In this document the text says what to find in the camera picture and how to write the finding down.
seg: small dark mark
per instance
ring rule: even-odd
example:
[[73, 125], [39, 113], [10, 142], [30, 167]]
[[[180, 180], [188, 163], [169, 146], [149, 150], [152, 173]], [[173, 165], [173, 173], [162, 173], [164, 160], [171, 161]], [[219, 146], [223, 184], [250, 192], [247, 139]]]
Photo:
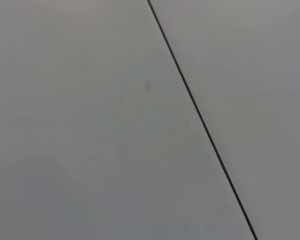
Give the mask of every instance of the small dark mark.
[[147, 80], [146, 82], [145, 82], [145, 90], [146, 90], [146, 92], [147, 93], [149, 93], [149, 80]]

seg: white wall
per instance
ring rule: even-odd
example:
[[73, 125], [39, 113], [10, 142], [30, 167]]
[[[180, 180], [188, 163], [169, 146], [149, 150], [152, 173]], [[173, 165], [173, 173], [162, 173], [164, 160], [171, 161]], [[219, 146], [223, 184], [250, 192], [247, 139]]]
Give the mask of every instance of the white wall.
[[10, 239], [252, 239], [146, 1], [0, 0]]
[[260, 240], [300, 240], [300, 0], [153, 0]]

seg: smooth surface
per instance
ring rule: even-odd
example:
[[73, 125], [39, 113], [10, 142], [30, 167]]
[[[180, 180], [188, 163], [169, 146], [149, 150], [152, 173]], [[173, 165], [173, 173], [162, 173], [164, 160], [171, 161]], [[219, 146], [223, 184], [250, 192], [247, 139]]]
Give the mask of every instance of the smooth surface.
[[146, 1], [0, 0], [9, 239], [253, 239]]
[[258, 238], [300, 240], [300, 0], [152, 2]]

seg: gray panel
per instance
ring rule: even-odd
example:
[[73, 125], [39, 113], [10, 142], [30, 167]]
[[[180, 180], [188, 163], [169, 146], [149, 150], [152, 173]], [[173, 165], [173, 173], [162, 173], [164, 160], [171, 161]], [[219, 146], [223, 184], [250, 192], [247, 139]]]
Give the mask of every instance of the gray panel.
[[153, 0], [260, 240], [300, 240], [300, 0]]
[[146, 1], [0, 0], [9, 239], [252, 239]]

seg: black line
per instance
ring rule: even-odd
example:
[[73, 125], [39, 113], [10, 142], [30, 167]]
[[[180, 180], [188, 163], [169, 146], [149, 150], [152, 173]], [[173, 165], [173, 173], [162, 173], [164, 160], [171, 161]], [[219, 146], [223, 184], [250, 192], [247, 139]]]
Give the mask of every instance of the black line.
[[249, 228], [250, 228], [250, 231], [251, 231], [251, 233], [252, 233], [254, 239], [255, 239], [255, 240], [258, 240], [257, 235], [256, 235], [256, 232], [255, 232], [254, 228], [252, 227], [252, 224], [251, 224], [251, 222], [250, 222], [250, 220], [249, 220], [249, 217], [248, 217], [248, 215], [247, 215], [247, 213], [246, 213], [246, 210], [245, 210], [245, 208], [244, 208], [244, 206], [243, 206], [243, 204], [242, 204], [242, 202], [241, 202], [241, 200], [240, 200], [240, 198], [239, 198], [239, 195], [238, 195], [238, 193], [237, 193], [237, 191], [236, 191], [236, 189], [235, 189], [235, 186], [234, 186], [233, 182], [232, 182], [231, 179], [230, 179], [230, 176], [229, 176], [228, 171], [227, 171], [227, 169], [226, 169], [226, 167], [225, 167], [225, 164], [224, 164], [224, 162], [223, 162], [222, 159], [221, 159], [221, 156], [220, 156], [219, 151], [218, 151], [218, 149], [217, 149], [217, 147], [216, 147], [216, 145], [215, 145], [215, 142], [214, 142], [214, 140], [213, 140], [212, 137], [211, 137], [211, 134], [210, 134], [210, 132], [209, 132], [209, 130], [208, 130], [208, 128], [207, 128], [207, 125], [206, 125], [206, 123], [205, 123], [205, 121], [204, 121], [204, 118], [202, 117], [202, 115], [201, 115], [201, 113], [200, 113], [200, 110], [199, 110], [198, 105], [197, 105], [197, 103], [196, 103], [196, 101], [195, 101], [195, 98], [194, 98], [193, 94], [191, 93], [191, 90], [190, 90], [189, 85], [188, 85], [188, 83], [187, 83], [187, 81], [186, 81], [186, 79], [185, 79], [185, 76], [184, 76], [184, 74], [183, 74], [183, 72], [182, 72], [182, 70], [181, 70], [181, 68], [180, 68], [180, 66], [179, 66], [179, 64], [178, 64], [178, 61], [177, 61], [177, 59], [176, 59], [176, 56], [175, 56], [174, 52], [172, 51], [172, 48], [171, 48], [171, 46], [170, 46], [170, 44], [169, 44], [169, 42], [168, 42], [167, 36], [166, 36], [166, 34], [165, 34], [165, 32], [164, 32], [162, 26], [161, 26], [161, 23], [160, 23], [160, 21], [159, 21], [159, 19], [158, 19], [158, 16], [157, 16], [157, 14], [156, 14], [156, 12], [155, 12], [155, 10], [154, 10], [154, 7], [152, 6], [151, 0], [147, 0], [147, 1], [148, 1], [148, 3], [149, 3], [149, 6], [150, 6], [151, 11], [152, 11], [152, 13], [153, 13], [153, 16], [154, 16], [154, 18], [155, 18], [155, 20], [156, 20], [156, 22], [157, 22], [157, 24], [158, 24], [158, 26], [159, 26], [159, 28], [160, 28], [160, 31], [161, 31], [161, 33], [162, 33], [162, 36], [163, 36], [164, 40], [165, 40], [165, 43], [166, 43], [166, 45], [167, 45], [168, 48], [169, 48], [169, 51], [170, 51], [171, 56], [172, 56], [172, 58], [173, 58], [173, 61], [174, 61], [175, 65], [176, 65], [176, 68], [178, 69], [179, 74], [180, 74], [180, 76], [181, 76], [181, 78], [182, 78], [182, 80], [183, 80], [183, 83], [184, 83], [184, 85], [185, 85], [185, 88], [186, 88], [186, 90], [187, 90], [188, 93], [189, 93], [189, 96], [190, 96], [190, 98], [191, 98], [191, 100], [192, 100], [192, 103], [193, 103], [193, 105], [194, 105], [194, 107], [195, 107], [195, 110], [196, 110], [196, 112], [198, 113], [199, 118], [200, 118], [200, 120], [201, 120], [201, 122], [202, 122], [202, 125], [203, 125], [203, 127], [204, 127], [204, 129], [205, 129], [205, 131], [206, 131], [206, 133], [207, 133], [207, 135], [208, 135], [208, 137], [209, 137], [209, 140], [210, 140], [210, 142], [211, 142], [211, 144], [212, 144], [212, 146], [213, 146], [213, 149], [214, 149], [215, 154], [216, 154], [216, 156], [217, 156], [217, 158], [218, 158], [218, 160], [219, 160], [219, 162], [220, 162], [220, 165], [221, 165], [221, 167], [222, 167], [222, 169], [223, 169], [223, 171], [224, 171], [224, 174], [225, 174], [226, 178], [227, 178], [228, 181], [229, 181], [229, 184], [230, 184], [230, 186], [231, 186], [231, 188], [232, 188], [232, 191], [233, 191], [233, 193], [234, 193], [234, 195], [235, 195], [235, 198], [236, 198], [237, 202], [239, 203], [239, 206], [240, 206], [241, 211], [242, 211], [242, 213], [243, 213], [243, 215], [244, 215], [244, 217], [245, 217], [246, 222], [248, 223], [248, 226], [249, 226]]

